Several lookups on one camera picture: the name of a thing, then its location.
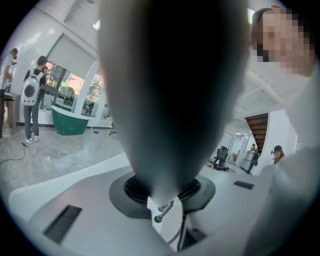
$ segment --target black cable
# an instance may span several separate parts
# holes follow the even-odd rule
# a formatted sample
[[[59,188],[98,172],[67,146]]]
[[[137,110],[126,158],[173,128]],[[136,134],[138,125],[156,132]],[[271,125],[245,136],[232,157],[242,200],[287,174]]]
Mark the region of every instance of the black cable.
[[[181,223],[181,231],[184,230],[185,225],[186,225],[186,218],[187,218],[187,214],[183,213],[182,214],[182,223]],[[182,235],[180,236],[179,242],[178,242],[178,246],[177,246],[177,251],[180,251],[180,248],[182,247]]]
[[[22,149],[23,149],[23,157],[22,158],[19,158],[19,159],[13,159],[13,158],[10,158],[10,159],[6,159],[6,160],[3,160],[2,162],[0,162],[0,165],[6,161],[20,161],[22,159],[25,158],[26,156],[26,149],[27,147],[29,147],[29,144],[27,143],[24,143],[22,142],[22,139],[21,139],[21,130],[19,129],[19,135],[20,135],[20,142],[21,142],[21,145],[22,145]]]
[[[168,245],[172,244],[178,238],[178,236],[180,236],[181,228],[182,226],[179,228],[178,232],[174,235],[174,237],[169,242],[167,242]]]

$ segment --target ceiling light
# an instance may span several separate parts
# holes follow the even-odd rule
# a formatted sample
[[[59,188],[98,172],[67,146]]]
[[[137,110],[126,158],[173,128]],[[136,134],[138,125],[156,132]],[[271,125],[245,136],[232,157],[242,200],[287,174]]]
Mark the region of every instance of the ceiling light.
[[[93,29],[98,31],[100,29],[100,19],[92,25]]]
[[[250,9],[250,8],[248,8],[248,9],[247,9],[247,13],[248,13],[248,22],[249,22],[250,24],[252,24],[252,15],[254,15],[255,11],[252,10],[252,9]]]

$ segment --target window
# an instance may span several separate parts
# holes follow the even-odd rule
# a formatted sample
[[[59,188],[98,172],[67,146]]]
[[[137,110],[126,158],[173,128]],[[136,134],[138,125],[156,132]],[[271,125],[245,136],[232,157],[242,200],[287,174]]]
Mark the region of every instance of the window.
[[[61,109],[74,112],[84,80],[55,63],[48,62],[46,66],[46,86],[40,107],[50,110],[54,104]]]
[[[100,74],[96,74],[91,81],[89,90],[85,97],[81,115],[95,117],[97,107],[102,94],[104,93],[104,81]]]
[[[65,69],[55,63],[50,62],[46,64],[46,67],[46,85],[42,90],[42,92],[44,93],[44,97],[41,100],[40,108],[51,110],[51,105],[55,100],[56,91],[59,86],[59,80],[65,72]]]
[[[64,36],[60,37],[48,55],[47,84],[41,109],[51,105],[74,112],[84,79],[95,59]]]
[[[66,70],[62,78],[55,105],[64,110],[75,112],[76,103],[84,79]]]

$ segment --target jeans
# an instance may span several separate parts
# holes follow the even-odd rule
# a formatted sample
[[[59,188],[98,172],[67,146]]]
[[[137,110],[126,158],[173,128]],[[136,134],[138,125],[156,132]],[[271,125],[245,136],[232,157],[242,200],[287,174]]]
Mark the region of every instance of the jeans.
[[[39,125],[38,125],[39,102],[34,106],[23,107],[25,136],[27,140],[31,139],[31,113],[32,113],[34,136],[39,136]]]
[[[5,119],[5,90],[0,89],[0,139],[2,138],[2,128]]]

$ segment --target person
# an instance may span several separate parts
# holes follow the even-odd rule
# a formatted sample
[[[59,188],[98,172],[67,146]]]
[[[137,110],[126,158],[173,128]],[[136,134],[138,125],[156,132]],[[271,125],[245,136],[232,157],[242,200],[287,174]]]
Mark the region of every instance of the person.
[[[13,77],[15,75],[16,67],[17,67],[17,56],[13,57],[12,64],[11,64],[11,66],[9,68],[9,73],[12,76],[12,79],[13,79]],[[9,81],[8,79],[5,79],[5,84],[6,84],[5,85],[5,92],[9,93],[10,89],[11,89],[12,80]],[[8,117],[7,121],[8,121],[8,124],[9,124],[9,128],[11,129],[11,131],[13,131],[13,129],[16,126],[15,119],[14,119],[14,116],[15,116],[15,102],[12,101],[12,100],[6,100],[5,101],[5,106],[7,108],[7,117]]]
[[[5,91],[6,91],[6,80],[9,82],[12,81],[12,76],[9,73],[9,68],[14,60],[17,57],[18,49],[13,48],[9,54],[7,54],[0,66],[0,143],[2,143],[5,138],[2,134],[2,128],[4,126],[4,118],[5,118]]]
[[[317,63],[315,37],[307,21],[300,21],[290,9],[260,9],[252,16],[251,45],[264,62],[280,63],[287,74],[310,77]]]
[[[285,157],[285,153],[283,152],[282,147],[280,145],[275,146],[274,150],[271,151],[271,153],[274,156],[274,158],[272,159],[273,164],[279,163],[279,161]]]
[[[34,69],[33,73],[37,76],[39,75],[42,70],[44,70],[45,65],[47,64],[48,60],[45,56],[40,56],[36,62],[36,68]],[[32,75],[31,70],[28,70],[24,77],[24,81]],[[46,76],[43,76],[39,80],[39,86],[43,87],[47,83]],[[23,106],[23,114],[24,114],[24,123],[25,123],[25,141],[29,144],[32,144],[31,138],[31,113],[32,113],[32,122],[33,122],[33,131],[34,131],[34,141],[37,142],[40,140],[39,136],[39,125],[38,125],[38,113],[39,113],[39,101],[33,106]]]
[[[252,147],[250,148],[250,150],[252,151],[252,152],[255,152],[256,151],[256,144],[252,144]]]

